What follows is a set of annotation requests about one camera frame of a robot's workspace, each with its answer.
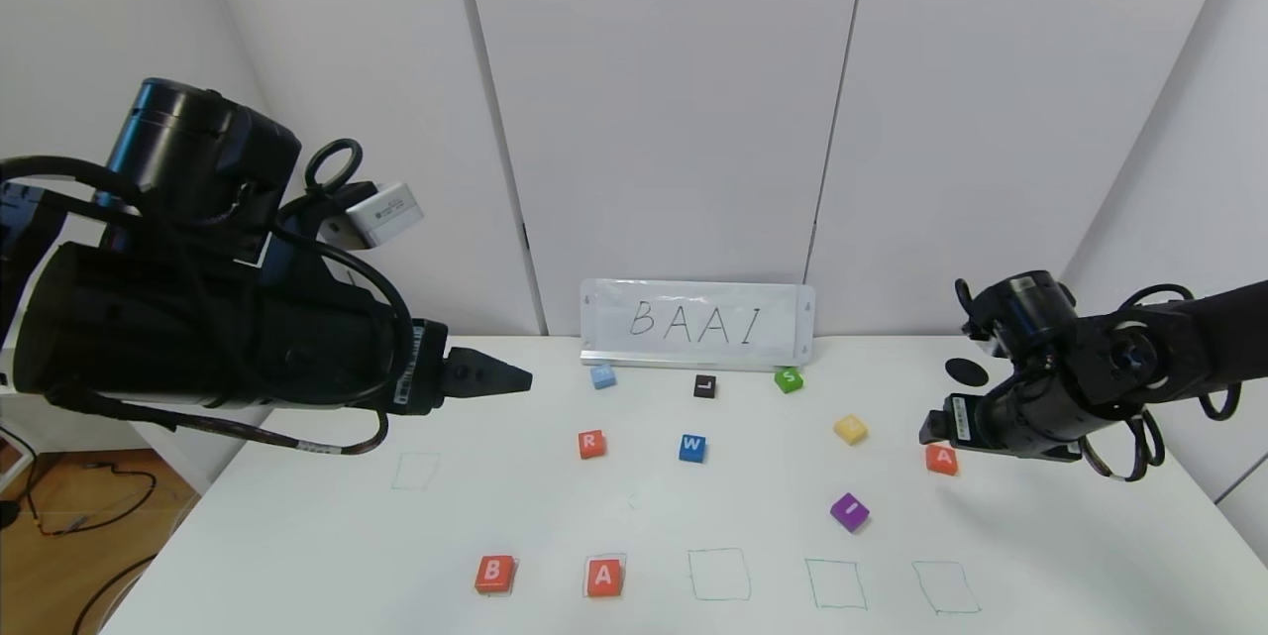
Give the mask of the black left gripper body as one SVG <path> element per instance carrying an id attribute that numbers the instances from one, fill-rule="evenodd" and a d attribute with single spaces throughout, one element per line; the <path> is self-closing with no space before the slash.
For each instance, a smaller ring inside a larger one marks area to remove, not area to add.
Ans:
<path id="1" fill-rule="evenodd" d="M 254 316 L 254 366 L 266 401 L 299 409 L 358 408 L 426 414 L 441 403 L 437 382 L 448 327 L 398 313 L 399 292 L 383 274 L 377 300 L 328 270 L 264 270 Z M 403 319 L 410 338 L 403 341 Z"/>

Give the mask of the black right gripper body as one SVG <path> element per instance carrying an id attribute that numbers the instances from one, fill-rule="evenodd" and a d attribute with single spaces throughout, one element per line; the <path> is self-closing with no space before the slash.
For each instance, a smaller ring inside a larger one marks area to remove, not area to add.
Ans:
<path id="1" fill-rule="evenodd" d="M 984 395 L 947 395 L 945 414 L 955 447 L 1008 458 L 1079 461 L 1090 432 L 1090 403 L 1049 371 L 1012 374 Z"/>

